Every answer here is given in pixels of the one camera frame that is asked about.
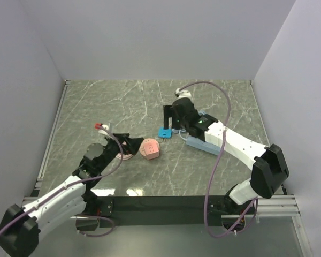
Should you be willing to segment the blue plug adapter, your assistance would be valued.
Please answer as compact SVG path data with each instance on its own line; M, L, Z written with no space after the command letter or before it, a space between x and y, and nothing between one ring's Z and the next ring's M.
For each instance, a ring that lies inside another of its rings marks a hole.
M172 137L172 129L161 127L158 131L158 137L164 140L170 139Z

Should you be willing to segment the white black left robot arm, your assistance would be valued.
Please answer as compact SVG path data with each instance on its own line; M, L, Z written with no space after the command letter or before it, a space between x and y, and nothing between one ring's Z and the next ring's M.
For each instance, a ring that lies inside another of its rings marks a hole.
M136 155L144 138L106 135L107 144L87 147L79 166L59 186L22 207L9 207L0 223L0 247L10 256L29 256L41 239L73 216L99 219L101 203L92 192L104 169L121 155Z

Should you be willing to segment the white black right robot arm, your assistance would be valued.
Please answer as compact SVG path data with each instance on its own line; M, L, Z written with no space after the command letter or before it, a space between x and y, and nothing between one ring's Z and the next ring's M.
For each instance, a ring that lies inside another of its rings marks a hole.
M220 209L237 213L245 203L256 197L269 199L289 177L282 149L256 143L224 126L218 119L200 115L187 97L163 107L164 126L184 129L201 142L210 143L227 152L251 170L249 179L233 186L224 196Z

